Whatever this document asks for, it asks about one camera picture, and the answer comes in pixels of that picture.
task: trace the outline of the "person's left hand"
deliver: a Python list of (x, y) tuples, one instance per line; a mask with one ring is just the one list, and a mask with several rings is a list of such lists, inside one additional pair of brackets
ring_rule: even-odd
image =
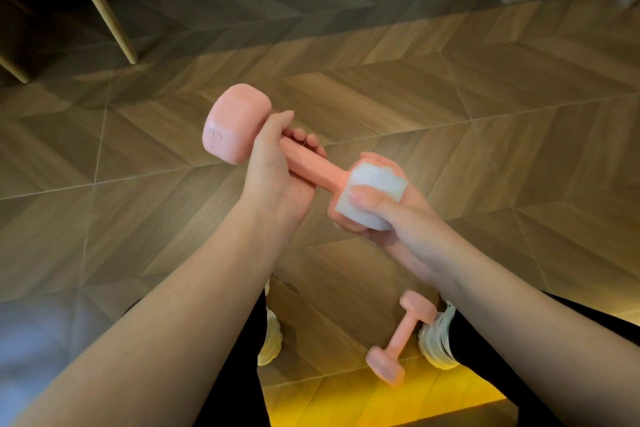
[(291, 138), (326, 158), (318, 138), (301, 128), (289, 128), (292, 121), (290, 110), (269, 116), (253, 143), (243, 191), (253, 205), (271, 213), (279, 226), (291, 227), (291, 232), (307, 214), (316, 186), (289, 173), (280, 138)]

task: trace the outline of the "forearm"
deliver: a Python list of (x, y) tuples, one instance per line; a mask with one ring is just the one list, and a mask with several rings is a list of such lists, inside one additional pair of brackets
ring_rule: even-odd
[(640, 348), (554, 301), (470, 246), (437, 286), (571, 425), (640, 418)]
[(241, 200), (17, 424), (193, 423), (290, 233)]

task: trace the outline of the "dumbbell handle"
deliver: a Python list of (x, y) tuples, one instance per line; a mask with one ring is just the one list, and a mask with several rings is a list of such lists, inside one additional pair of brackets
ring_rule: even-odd
[(289, 171), (333, 194), (340, 194), (347, 184), (349, 173), (301, 146), (288, 137), (280, 139), (280, 148), (287, 158)]
[(391, 341), (389, 341), (389, 345), (385, 349), (387, 354), (394, 359), (398, 359), (402, 350), (406, 345), (406, 342), (409, 341), (413, 330), (415, 329), (415, 325), (418, 323), (418, 319), (414, 318), (408, 312), (404, 314), (404, 318), (400, 321), (400, 324), (396, 328), (396, 332), (391, 337)]

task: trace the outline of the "person's left forearm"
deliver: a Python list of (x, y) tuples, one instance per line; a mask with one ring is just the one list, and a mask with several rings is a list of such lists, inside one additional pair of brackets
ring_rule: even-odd
[(243, 197), (16, 425), (192, 424), (295, 228), (265, 213)]

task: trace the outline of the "white wipe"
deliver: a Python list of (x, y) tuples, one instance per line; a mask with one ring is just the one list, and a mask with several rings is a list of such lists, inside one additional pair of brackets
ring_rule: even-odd
[(402, 198), (408, 184), (406, 179), (396, 176), (391, 167), (378, 167), (363, 162), (351, 171), (347, 186), (342, 191), (340, 199), (335, 205), (335, 210), (367, 228), (380, 231), (390, 230), (392, 227), (386, 220), (353, 204), (349, 197), (349, 191), (353, 186), (369, 186), (384, 192), (397, 203)]

